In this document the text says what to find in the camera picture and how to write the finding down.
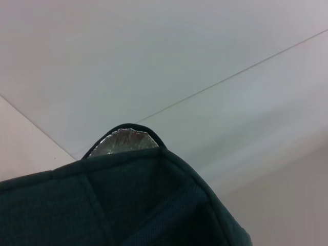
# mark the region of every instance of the white ceiling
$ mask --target white ceiling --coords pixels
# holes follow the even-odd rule
[[[256,169],[265,153],[328,126],[327,9],[5,0],[0,95],[75,158],[117,124],[141,122],[207,180]]]

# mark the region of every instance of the white panel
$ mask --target white panel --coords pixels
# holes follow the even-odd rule
[[[4,0],[0,94],[78,157],[328,27],[326,0]]]
[[[326,246],[328,145],[220,200],[253,246]]]
[[[325,32],[140,123],[224,193],[328,138],[327,68]]]
[[[0,97],[0,181],[75,161]]]

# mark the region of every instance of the dark green bag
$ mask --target dark green bag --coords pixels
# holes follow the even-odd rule
[[[88,158],[132,128],[159,147]],[[112,129],[80,161],[0,182],[1,246],[251,245],[209,186],[150,129]]]

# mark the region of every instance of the silver foil lining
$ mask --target silver foil lining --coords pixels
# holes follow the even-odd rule
[[[89,157],[114,153],[143,150],[158,147],[155,140],[147,133],[128,129],[118,129],[105,137],[91,152]]]

